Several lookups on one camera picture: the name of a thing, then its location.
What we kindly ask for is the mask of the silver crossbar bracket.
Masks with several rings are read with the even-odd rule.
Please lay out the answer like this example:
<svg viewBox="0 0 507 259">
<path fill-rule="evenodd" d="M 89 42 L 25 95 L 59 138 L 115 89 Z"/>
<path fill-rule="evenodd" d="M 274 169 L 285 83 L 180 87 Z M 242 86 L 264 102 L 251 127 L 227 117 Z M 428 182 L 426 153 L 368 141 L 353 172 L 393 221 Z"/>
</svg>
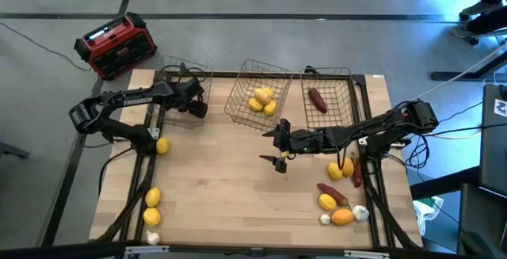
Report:
<svg viewBox="0 0 507 259">
<path fill-rule="evenodd" d="M 168 253 L 169 251 L 169 246 L 128 246 L 125 248 L 124 255 L 129 259 L 139 259 L 144 254 Z"/>
<path fill-rule="evenodd" d="M 372 251 L 363 251 L 363 250 L 345 250 L 345 257 L 354 257 L 357 259 L 390 259 L 389 253 L 379 253 Z"/>
</svg>

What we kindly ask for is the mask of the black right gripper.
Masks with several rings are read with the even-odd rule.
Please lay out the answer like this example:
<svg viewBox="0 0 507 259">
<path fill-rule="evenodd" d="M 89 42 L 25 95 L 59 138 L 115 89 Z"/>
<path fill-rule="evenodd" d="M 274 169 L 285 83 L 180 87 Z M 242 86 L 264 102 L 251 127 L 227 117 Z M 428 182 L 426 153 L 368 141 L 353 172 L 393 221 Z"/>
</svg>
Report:
<svg viewBox="0 0 507 259">
<path fill-rule="evenodd" d="M 280 119 L 279 124 L 271 131 L 262 134 L 273 137 L 273 146 L 280 152 L 278 157 L 260 155 L 260 158 L 271 162 L 278 173 L 287 172 L 286 160 L 293 154 L 323 154 L 329 148 L 327 136 L 322 132 L 299 129 L 290 132 L 291 123 Z"/>
</svg>

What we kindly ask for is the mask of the dark red sweet potato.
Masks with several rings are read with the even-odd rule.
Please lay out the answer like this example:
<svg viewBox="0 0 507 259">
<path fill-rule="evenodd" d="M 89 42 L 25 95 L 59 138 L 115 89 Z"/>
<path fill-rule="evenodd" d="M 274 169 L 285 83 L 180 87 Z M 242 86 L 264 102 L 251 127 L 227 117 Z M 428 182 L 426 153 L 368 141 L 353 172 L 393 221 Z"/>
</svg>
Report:
<svg viewBox="0 0 507 259">
<path fill-rule="evenodd" d="M 355 153 L 351 153 L 351 159 L 354 164 L 353 185 L 356 189 L 358 189 L 362 185 L 363 181 L 361 162 L 359 156 Z"/>
<path fill-rule="evenodd" d="M 348 207 L 349 206 L 349 200 L 347 197 L 345 197 L 343 194 L 341 194 L 339 191 L 337 191 L 335 188 L 326 185 L 324 183 L 318 183 L 317 184 L 318 189 L 331 196 L 339 206 L 341 207 Z"/>
<path fill-rule="evenodd" d="M 327 113 L 326 103 L 324 102 L 322 95 L 315 88 L 310 88 L 308 90 L 308 96 L 311 100 L 311 103 L 319 112 Z"/>
</svg>

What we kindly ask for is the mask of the orange fruit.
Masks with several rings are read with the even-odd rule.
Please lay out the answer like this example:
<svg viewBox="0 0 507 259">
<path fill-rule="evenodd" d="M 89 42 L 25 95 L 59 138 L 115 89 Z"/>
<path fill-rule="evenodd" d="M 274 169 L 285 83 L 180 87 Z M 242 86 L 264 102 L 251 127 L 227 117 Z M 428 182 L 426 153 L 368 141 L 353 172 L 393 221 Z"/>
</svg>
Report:
<svg viewBox="0 0 507 259">
<path fill-rule="evenodd" d="M 347 208 L 337 209 L 330 216 L 331 222 L 338 226 L 345 226 L 354 221 L 354 215 L 351 210 Z"/>
</svg>

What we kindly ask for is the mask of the person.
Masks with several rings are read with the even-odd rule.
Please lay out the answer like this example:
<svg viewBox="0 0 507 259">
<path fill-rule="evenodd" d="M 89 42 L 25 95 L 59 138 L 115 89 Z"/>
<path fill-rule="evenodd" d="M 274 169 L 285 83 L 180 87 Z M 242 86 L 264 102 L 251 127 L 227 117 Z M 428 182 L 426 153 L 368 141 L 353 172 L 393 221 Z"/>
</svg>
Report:
<svg viewBox="0 0 507 259">
<path fill-rule="evenodd" d="M 461 39 L 480 36 L 507 28 L 507 0 L 478 0 L 459 13 L 461 22 L 451 27 L 451 34 Z"/>
</svg>

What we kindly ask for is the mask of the white green cloth bundle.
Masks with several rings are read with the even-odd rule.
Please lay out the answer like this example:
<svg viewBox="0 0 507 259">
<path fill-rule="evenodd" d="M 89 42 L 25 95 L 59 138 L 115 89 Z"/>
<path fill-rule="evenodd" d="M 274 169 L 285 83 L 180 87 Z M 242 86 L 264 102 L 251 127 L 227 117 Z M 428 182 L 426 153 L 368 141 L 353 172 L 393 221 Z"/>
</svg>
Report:
<svg viewBox="0 0 507 259">
<path fill-rule="evenodd" d="M 433 221 L 439 215 L 443 203 L 444 199 L 438 196 L 413 201 L 414 211 L 417 216 L 417 225 L 421 236 L 425 234 L 426 222 Z"/>
</svg>

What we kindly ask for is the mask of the pale yellow lemon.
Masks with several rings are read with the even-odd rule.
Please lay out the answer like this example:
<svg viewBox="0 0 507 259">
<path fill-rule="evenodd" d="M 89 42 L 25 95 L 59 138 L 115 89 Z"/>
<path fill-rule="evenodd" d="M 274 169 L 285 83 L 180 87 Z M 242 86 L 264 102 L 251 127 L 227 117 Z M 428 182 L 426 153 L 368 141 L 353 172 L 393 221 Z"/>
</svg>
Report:
<svg viewBox="0 0 507 259">
<path fill-rule="evenodd" d="M 274 97 L 270 88 L 257 88 L 253 91 L 254 98 L 262 105 L 267 105 Z"/>
</svg>

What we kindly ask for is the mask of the red black jobsite radio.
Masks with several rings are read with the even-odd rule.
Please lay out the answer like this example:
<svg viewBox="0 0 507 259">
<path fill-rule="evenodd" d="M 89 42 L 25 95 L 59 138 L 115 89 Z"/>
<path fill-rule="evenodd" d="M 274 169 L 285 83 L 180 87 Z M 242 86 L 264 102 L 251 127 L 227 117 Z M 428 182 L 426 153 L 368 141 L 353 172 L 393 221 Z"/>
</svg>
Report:
<svg viewBox="0 0 507 259">
<path fill-rule="evenodd" d="M 146 22 L 132 12 L 88 32 L 74 43 L 80 58 L 105 81 L 149 59 L 157 49 Z"/>
</svg>

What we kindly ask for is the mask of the grey furniture foot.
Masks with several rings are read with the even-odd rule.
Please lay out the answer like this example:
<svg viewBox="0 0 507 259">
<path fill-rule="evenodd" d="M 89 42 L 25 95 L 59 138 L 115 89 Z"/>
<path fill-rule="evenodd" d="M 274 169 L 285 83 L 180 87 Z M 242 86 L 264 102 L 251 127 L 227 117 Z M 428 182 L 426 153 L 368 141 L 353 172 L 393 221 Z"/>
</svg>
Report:
<svg viewBox="0 0 507 259">
<path fill-rule="evenodd" d="M 28 158 L 30 153 L 21 148 L 0 142 L 0 155 L 10 154 L 19 158 Z"/>
</svg>

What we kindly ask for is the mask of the black desk unit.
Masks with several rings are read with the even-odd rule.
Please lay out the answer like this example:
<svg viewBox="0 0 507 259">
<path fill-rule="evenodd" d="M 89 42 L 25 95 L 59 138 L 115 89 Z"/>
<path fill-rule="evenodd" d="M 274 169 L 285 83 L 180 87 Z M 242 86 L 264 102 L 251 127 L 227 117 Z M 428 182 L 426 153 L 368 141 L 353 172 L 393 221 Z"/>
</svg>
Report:
<svg viewBox="0 0 507 259">
<path fill-rule="evenodd" d="M 507 196 L 507 117 L 494 113 L 495 99 L 507 101 L 507 86 L 483 87 L 480 184 Z"/>
</svg>

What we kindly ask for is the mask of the black desk leg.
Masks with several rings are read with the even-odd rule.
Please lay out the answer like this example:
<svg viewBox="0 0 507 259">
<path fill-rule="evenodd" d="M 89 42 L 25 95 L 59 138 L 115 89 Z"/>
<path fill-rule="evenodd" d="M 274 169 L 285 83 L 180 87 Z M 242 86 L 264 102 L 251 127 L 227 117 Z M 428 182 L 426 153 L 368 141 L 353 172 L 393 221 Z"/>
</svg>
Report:
<svg viewBox="0 0 507 259">
<path fill-rule="evenodd" d="M 480 65 L 478 69 L 470 69 L 468 72 L 453 71 L 434 71 L 430 73 L 433 81 L 460 81 L 460 82 L 479 82 L 497 81 L 507 82 L 507 51 L 494 57 L 485 65 Z"/>
</svg>

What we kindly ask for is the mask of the black rig crossbar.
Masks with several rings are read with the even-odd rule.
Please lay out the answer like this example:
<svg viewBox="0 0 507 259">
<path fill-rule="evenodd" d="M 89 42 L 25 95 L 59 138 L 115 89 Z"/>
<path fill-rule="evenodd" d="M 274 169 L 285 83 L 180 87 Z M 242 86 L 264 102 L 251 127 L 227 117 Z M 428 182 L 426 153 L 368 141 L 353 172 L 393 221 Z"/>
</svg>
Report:
<svg viewBox="0 0 507 259">
<path fill-rule="evenodd" d="M 0 259 L 101 259 L 106 257 L 122 257 L 124 256 L 125 248 L 128 246 L 139 246 L 139 244 L 135 241 L 91 242 L 61 246 L 40 246 L 23 249 L 0 249 Z M 345 249 L 294 249 L 183 245 L 171 245 L 169 247 L 169 252 L 173 253 L 222 253 L 245 255 L 249 257 L 265 257 L 269 255 L 344 257 L 345 250 L 363 250 L 389 253 L 390 259 L 493 259 L 452 253 L 431 252 L 421 248 L 401 249 L 386 246 L 374 247 L 372 249 L 360 249 L 353 247 Z"/>
</svg>

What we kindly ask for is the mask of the black aluminium table frame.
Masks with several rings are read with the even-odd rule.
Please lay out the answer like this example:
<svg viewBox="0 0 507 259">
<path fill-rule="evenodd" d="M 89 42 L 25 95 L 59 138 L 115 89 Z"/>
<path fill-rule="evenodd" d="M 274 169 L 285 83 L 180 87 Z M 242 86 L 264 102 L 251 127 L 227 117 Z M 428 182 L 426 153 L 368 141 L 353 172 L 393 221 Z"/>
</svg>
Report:
<svg viewBox="0 0 507 259">
<path fill-rule="evenodd" d="M 297 156 L 286 174 L 278 173 L 260 154 L 275 155 L 273 139 L 262 131 L 237 125 L 224 112 L 236 74 L 215 72 L 204 125 L 186 129 L 164 125 L 171 141 L 168 154 L 156 158 L 153 186 L 162 192 L 159 233 L 161 244 L 197 249 L 216 247 L 224 253 L 252 253 L 252 249 L 280 252 L 327 252 L 371 249 L 368 222 L 323 226 L 317 203 L 319 182 L 332 185 L 352 205 L 366 204 L 364 189 L 349 179 L 330 181 L 326 175 L 333 155 Z M 97 204 L 90 238 L 104 234 L 124 208 L 135 154 L 111 164 Z M 422 246 L 405 167 L 393 159 L 382 162 L 387 202 L 392 215 L 410 239 Z"/>
</svg>

